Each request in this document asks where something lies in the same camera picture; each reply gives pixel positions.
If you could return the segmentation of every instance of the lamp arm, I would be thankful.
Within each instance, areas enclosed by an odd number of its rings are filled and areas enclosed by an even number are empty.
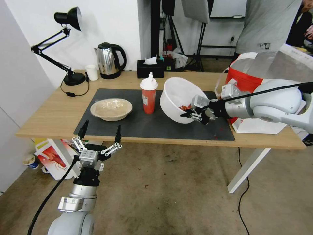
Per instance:
[[[49,56],[43,54],[43,52],[42,52],[43,50],[49,48],[50,46],[52,46],[52,45],[54,45],[54,44],[56,44],[56,43],[58,43],[59,41],[63,40],[64,38],[67,38],[67,37],[69,36],[69,32],[70,32],[70,29],[67,28],[67,27],[65,27],[65,28],[63,28],[61,31],[59,31],[58,33],[56,33],[56,34],[52,35],[51,37],[47,38],[46,40],[40,42],[40,43],[37,44],[37,45],[32,46],[32,47],[31,47],[31,50],[32,50],[32,52],[34,52],[35,54],[37,54],[37,55],[41,56],[42,58],[46,59],[47,61],[53,63],[54,65],[56,65],[56,66],[59,67],[60,69],[63,69],[63,70],[64,70],[65,72],[67,72],[68,74],[72,74],[73,71],[71,70],[71,68],[70,68],[69,66],[63,65],[63,64],[61,64],[61,63],[55,61],[54,59],[52,59],[52,58],[50,58]],[[64,33],[65,36],[62,37],[62,38],[60,38],[60,39],[58,39],[58,40],[56,40],[56,41],[54,41],[54,42],[52,42],[52,43],[49,43],[49,44],[48,44],[46,47],[44,47],[44,48],[40,48],[41,46],[44,45],[45,42],[49,41],[50,39],[54,38],[55,36],[57,36],[57,35],[59,35],[59,34],[61,34],[61,33]]]

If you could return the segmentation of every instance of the lamp base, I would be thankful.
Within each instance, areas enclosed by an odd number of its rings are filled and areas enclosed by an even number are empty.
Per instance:
[[[73,73],[66,75],[64,78],[64,83],[68,86],[75,86],[83,83],[86,80],[86,77],[82,73]]]

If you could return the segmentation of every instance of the black desk lamp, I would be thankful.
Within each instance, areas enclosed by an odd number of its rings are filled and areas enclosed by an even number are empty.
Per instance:
[[[47,48],[49,48],[50,46],[56,44],[57,42],[63,40],[64,38],[69,36],[69,32],[71,31],[71,29],[69,29],[67,27],[67,24],[71,25],[73,28],[81,31],[81,26],[82,26],[82,16],[81,16],[81,12],[79,10],[78,7],[74,7],[71,10],[69,10],[68,13],[55,13],[54,14],[54,19],[56,22],[60,23],[61,26],[63,27],[63,29],[54,34],[53,36],[47,38],[46,40],[42,41],[41,43],[32,46],[31,50],[32,52],[34,52],[35,54],[41,56],[42,58],[46,59],[47,61],[53,63],[54,65],[58,66],[59,68],[63,69],[64,71],[66,71],[66,76],[64,78],[64,83],[66,85],[69,86],[74,86],[74,85],[78,85],[80,83],[83,83],[86,80],[86,77],[84,74],[82,73],[74,73],[71,69],[71,67],[61,64],[57,61],[55,61],[54,59],[51,59],[49,56],[43,54],[43,51]],[[49,41],[50,39],[54,38],[55,36],[64,33],[65,36],[54,41],[51,43],[46,43],[47,41]]]

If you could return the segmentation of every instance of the electric kettle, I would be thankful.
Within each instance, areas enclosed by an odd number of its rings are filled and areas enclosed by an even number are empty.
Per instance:
[[[124,60],[122,65],[120,65],[116,51],[120,51],[122,54]],[[126,65],[126,55],[119,45],[104,42],[99,44],[98,48],[95,48],[95,52],[102,78],[113,79],[121,75],[121,70]]]

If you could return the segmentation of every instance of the lamp shade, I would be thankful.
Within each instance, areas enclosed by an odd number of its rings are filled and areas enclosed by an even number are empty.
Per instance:
[[[69,24],[79,31],[82,30],[82,15],[78,7],[72,8],[68,13],[56,12],[54,19],[60,24]]]

